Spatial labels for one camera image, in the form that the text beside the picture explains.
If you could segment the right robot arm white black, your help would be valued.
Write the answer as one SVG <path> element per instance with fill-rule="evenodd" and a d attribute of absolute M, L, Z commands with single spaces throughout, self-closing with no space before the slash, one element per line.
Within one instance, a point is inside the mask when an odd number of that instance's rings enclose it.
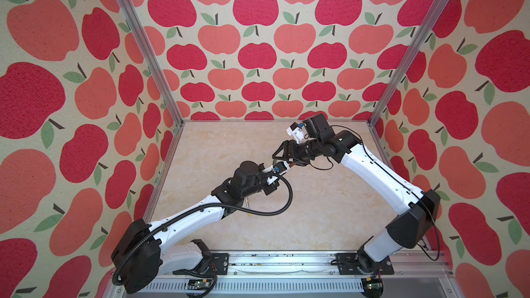
<path fill-rule="evenodd" d="M 309 166 L 320 156 L 332 159 L 364 179 L 392 207 L 396 217 L 357 250 L 357 269 L 371 275 L 389 255 L 414 248 L 436 226 L 440 196 L 434 190 L 423 191 L 389 168 L 352 129 L 334 130 L 322 114 L 295 122 L 287 128 L 290 139 L 272 158 L 294 166 Z"/>

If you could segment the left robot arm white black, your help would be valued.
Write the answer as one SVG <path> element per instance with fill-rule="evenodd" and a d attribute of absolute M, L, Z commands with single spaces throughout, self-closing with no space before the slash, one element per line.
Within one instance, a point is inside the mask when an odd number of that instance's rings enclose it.
<path fill-rule="evenodd" d="M 235 212 L 262 217 L 282 214 L 293 201 L 292 186 L 283 177 L 290 168 L 285 161 L 268 168 L 244 161 L 232 177 L 196 205 L 149 224 L 143 219 L 134 221 L 111 254 L 115 266 L 113 285 L 122 286 L 128 294 L 133 294 L 160 274 L 183 272 L 204 277 L 206 272 L 214 271 L 211 251 L 202 240 L 193 240 L 184 246 L 178 246 L 178 242 Z M 279 210 L 257 211 L 244 207 L 247 197 L 260 192 L 270 195 L 281 183 L 287 187 L 288 199 Z"/>

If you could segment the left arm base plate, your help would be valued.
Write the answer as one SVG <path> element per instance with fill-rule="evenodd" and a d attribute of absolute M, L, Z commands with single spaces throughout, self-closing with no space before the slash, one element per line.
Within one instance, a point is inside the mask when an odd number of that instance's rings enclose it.
<path fill-rule="evenodd" d="M 213 277 L 214 275 L 227 275 L 229 267 L 228 253 L 213 253 L 207 255 L 191 270 L 176 270 L 174 275 L 198 275 L 200 277 Z"/>

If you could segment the aluminium frame rail front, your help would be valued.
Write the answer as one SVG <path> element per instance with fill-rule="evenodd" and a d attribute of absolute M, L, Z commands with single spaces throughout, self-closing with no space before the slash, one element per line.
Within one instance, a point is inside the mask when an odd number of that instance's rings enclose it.
<path fill-rule="evenodd" d="M 374 275 L 344 262 L 353 251 L 213 251 L 210 297 L 463 297 L 435 254 L 397 252 Z"/>

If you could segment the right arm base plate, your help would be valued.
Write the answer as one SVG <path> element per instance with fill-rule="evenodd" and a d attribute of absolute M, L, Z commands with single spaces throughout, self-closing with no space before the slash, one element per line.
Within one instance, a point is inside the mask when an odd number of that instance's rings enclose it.
<path fill-rule="evenodd" d="M 331 261 L 332 266 L 336 266 L 341 275 L 394 275 L 390 259 L 387 257 L 381 262 L 374 262 L 370 257 L 361 255 L 356 252 L 338 253 L 335 259 Z"/>

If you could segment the right aluminium frame post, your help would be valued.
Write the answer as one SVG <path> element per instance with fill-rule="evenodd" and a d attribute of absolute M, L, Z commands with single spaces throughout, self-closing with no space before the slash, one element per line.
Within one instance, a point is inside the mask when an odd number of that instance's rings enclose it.
<path fill-rule="evenodd" d="M 443 10 L 446 8 L 448 3 L 449 0 L 433 0 L 432 5 L 426 12 L 423 22 L 418 27 L 418 31 L 413 36 L 412 42 L 409 44 L 398 68 L 392 74 L 385 91 L 383 92 L 379 102 L 376 104 L 376 107 L 374 108 L 374 111 L 368 120 L 369 128 L 375 129 L 375 125 L 377 124 L 385 108 L 387 108 L 388 103 L 394 92 L 396 92 L 400 81 L 406 75 L 407 70 L 410 68 L 411 64 L 419 53 L 419 50 L 422 48 L 422 44 L 424 44 L 425 40 L 431 34 L 433 27 L 439 20 L 440 15 L 443 13 Z"/>

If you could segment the aluminium frame post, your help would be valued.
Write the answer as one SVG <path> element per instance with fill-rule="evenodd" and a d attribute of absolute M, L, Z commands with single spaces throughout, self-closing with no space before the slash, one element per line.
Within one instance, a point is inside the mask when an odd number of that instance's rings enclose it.
<path fill-rule="evenodd" d="M 172 115 L 172 118 L 175 121 L 176 127 L 182 129 L 184 126 L 184 120 L 182 115 L 177 107 L 176 101 L 173 98 L 172 91 L 166 79 L 163 69 L 161 68 L 155 51 L 150 43 L 150 39 L 144 30 L 142 22 L 140 22 L 136 8 L 133 5 L 132 0 L 117 0 L 117 3 L 120 5 L 121 11 L 125 16 L 125 20 L 128 23 L 131 33 L 135 37 L 135 41 L 139 47 L 140 52 L 144 58 L 144 61 L 150 70 L 153 79 L 157 85 L 157 88 L 161 92 L 161 97 L 163 98 L 169 113 Z"/>
<path fill-rule="evenodd" d="M 443 13 L 443 10 L 446 8 L 448 3 L 449 0 L 433 0 L 432 5 L 426 12 L 423 22 L 418 27 L 418 31 L 413 36 L 412 42 L 409 44 L 398 68 L 392 74 L 385 91 L 383 92 L 379 102 L 376 104 L 376 107 L 374 108 L 374 111 L 368 120 L 369 128 L 375 129 L 375 125 L 377 124 L 385 108 L 387 108 L 388 103 L 394 92 L 396 92 L 400 81 L 406 75 L 407 70 L 410 68 L 411 64 L 419 53 L 419 50 L 422 48 L 422 44 L 424 44 L 425 40 L 431 34 L 433 27 L 439 20 L 440 15 Z"/>

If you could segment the left aluminium frame post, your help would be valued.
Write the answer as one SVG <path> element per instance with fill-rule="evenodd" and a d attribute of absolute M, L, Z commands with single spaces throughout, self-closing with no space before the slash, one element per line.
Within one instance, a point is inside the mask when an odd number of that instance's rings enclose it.
<path fill-rule="evenodd" d="M 139 47 L 140 52 L 144 58 L 144 61 L 150 70 L 153 79 L 157 85 L 157 88 L 161 92 L 161 97 L 163 98 L 169 113 L 172 115 L 172 118 L 175 121 L 176 127 L 182 129 L 184 126 L 184 120 L 182 115 L 177 107 L 176 101 L 173 98 L 172 91 L 166 79 L 163 69 L 161 68 L 155 51 L 150 43 L 150 39 L 144 30 L 142 22 L 140 22 L 136 8 L 133 5 L 132 0 L 117 0 L 117 3 L 120 5 L 121 11 L 125 16 L 125 20 L 128 23 L 131 33 L 135 37 L 135 41 Z"/>

